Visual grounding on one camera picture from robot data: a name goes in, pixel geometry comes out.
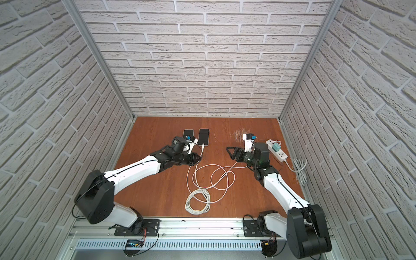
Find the black phone pink case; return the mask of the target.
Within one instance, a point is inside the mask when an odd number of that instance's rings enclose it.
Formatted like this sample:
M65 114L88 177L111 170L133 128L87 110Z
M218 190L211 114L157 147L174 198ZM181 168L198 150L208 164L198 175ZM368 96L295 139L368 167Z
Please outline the black phone pink case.
M199 130L198 145L208 146L209 145L210 130L202 128Z

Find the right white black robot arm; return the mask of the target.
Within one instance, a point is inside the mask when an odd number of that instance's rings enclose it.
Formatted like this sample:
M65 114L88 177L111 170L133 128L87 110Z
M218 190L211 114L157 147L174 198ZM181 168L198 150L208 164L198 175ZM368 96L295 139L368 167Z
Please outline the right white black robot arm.
M256 219L244 221L246 236L278 235L286 240L297 259L314 258L332 250L323 209L299 196L271 166L270 154L280 162L287 162L288 158L277 141L269 139L265 143L255 143L251 149L227 147L226 150L231 159L247 164L255 179L277 199L287 214L283 217L275 210L263 211Z

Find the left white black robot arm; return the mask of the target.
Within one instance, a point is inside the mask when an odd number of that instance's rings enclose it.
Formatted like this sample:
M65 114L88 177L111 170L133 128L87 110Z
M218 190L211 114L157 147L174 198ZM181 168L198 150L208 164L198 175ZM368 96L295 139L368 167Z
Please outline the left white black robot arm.
M73 216L76 219L86 219L90 224L111 222L131 230L141 228L142 216L136 210L115 202L115 195L128 186L173 166L198 164L202 156L193 151L197 145L197 140L175 137L171 145L130 165L107 172L90 172L74 198L74 206L83 216Z

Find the teal charger adapter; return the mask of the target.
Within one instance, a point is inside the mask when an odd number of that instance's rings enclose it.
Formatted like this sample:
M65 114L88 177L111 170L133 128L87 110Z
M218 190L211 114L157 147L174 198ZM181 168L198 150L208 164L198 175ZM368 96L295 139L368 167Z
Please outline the teal charger adapter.
M271 148L273 151L278 152L281 149L281 145L279 142L273 142Z

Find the white power strip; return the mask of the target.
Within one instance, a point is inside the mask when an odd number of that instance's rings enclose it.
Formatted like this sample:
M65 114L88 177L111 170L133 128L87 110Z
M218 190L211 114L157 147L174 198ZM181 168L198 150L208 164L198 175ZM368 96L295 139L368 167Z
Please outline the white power strip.
M281 141L267 140L265 142L268 146L269 152L280 162L286 162L288 155L281 148Z

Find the right black round connector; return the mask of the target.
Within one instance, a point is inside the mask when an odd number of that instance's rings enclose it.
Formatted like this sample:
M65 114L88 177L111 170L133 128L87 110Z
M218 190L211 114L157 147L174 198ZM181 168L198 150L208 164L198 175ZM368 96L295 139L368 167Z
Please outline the right black round connector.
M262 240L261 253L265 258L272 258L278 249L278 242L275 240Z

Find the left small circuit board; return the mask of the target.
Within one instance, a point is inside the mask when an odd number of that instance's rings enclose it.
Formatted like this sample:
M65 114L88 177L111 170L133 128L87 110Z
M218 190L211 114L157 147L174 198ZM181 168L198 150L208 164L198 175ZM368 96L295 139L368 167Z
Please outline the left small circuit board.
M125 244L125 249L128 248L142 248L144 246L144 241L137 239L128 239Z

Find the black phone mint frame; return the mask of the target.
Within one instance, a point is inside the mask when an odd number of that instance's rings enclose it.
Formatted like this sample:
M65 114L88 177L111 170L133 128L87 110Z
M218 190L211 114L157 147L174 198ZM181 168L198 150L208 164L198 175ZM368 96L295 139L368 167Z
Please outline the black phone mint frame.
M194 130L190 129L190 130L184 130L183 132L183 138L187 139L187 140L191 140L193 138L194 135Z

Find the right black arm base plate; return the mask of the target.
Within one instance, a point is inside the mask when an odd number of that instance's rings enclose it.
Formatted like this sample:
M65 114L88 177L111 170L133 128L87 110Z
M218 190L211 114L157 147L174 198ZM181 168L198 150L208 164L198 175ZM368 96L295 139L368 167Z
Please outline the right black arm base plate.
M246 214L242 220L245 237L283 237L286 239L287 219L277 211L260 212L257 218Z

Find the aluminium front rail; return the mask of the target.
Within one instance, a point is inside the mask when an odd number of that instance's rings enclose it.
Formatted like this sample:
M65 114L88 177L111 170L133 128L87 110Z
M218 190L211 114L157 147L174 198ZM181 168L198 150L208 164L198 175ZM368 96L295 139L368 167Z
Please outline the aluminium front rail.
M141 239L155 240L216 240L216 241L245 241L284 239L283 237L245 237L243 218L201 218L201 217L148 217L145 219L160 219L157 237L146 236L115 236L116 225L110 222L90 224L86 220L75 221L71 228L69 239Z

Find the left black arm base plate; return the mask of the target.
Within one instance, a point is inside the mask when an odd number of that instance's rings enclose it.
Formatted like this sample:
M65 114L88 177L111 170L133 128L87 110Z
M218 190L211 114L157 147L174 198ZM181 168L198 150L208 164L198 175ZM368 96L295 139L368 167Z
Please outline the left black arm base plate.
M132 227L122 227L117 225L115 228L115 236L146 236L157 237L160 226L160 219L144 219L141 222L135 223Z

